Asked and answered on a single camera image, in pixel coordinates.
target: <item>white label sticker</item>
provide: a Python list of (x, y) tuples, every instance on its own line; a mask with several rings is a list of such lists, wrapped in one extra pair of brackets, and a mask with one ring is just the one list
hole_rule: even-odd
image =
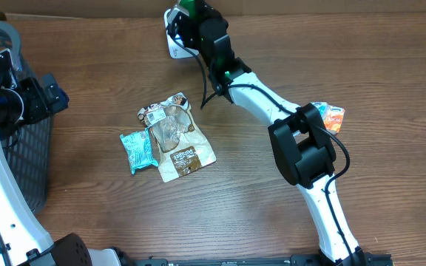
[(147, 119), (149, 119), (149, 123), (151, 124), (151, 126), (154, 126), (155, 123), (159, 122), (165, 117), (166, 113), (163, 108), (147, 113)]

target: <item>product label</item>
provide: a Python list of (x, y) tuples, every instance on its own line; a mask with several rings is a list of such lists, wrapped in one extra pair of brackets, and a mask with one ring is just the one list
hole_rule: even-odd
[(163, 108), (147, 113), (147, 119), (149, 120), (150, 126), (153, 126), (155, 123), (159, 122), (165, 117), (166, 117), (166, 113), (163, 110)]
[(193, 146), (170, 154), (170, 159), (180, 177), (201, 168), (200, 158)]

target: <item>wooden tabletop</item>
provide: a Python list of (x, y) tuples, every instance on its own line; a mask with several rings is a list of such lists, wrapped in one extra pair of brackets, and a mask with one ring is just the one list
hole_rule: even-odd
[[(346, 109), (339, 138), (351, 168), (337, 187), (361, 247), (392, 254), (395, 265), (426, 265), (426, 13), (228, 20), (236, 55), (271, 89), (299, 105)], [(13, 25), (33, 69), (52, 72), (71, 100), (55, 117), (49, 198), (37, 215), (54, 239), (75, 232), (90, 248), (134, 258), (317, 252), (305, 201), (277, 170), (266, 128), (224, 98), (200, 111), (198, 65), (170, 58), (161, 19)], [(177, 92), (217, 162), (169, 183), (156, 168), (132, 176), (119, 135), (143, 129), (139, 108)]]

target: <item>gray bin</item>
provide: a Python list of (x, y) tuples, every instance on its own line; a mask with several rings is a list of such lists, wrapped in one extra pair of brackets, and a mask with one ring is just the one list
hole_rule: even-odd
[[(12, 65), (19, 81), (37, 78), (21, 55), (21, 41), (16, 29), (0, 21), (0, 51), (11, 49)], [(53, 119), (21, 128), (21, 136), (14, 147), (6, 149), (16, 138), (2, 141), (7, 163), (32, 212), (40, 211), (47, 201), (47, 169), (49, 166), (50, 137)]]

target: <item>green object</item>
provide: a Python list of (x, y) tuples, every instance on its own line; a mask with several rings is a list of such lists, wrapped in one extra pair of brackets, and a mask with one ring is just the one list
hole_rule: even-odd
[(152, 156), (151, 139), (147, 128), (143, 132), (134, 132), (126, 137), (121, 135), (120, 138), (127, 152), (131, 174), (134, 174), (136, 169), (159, 166)]
[(180, 0), (179, 5), (189, 11), (191, 19), (195, 19), (195, 0)]

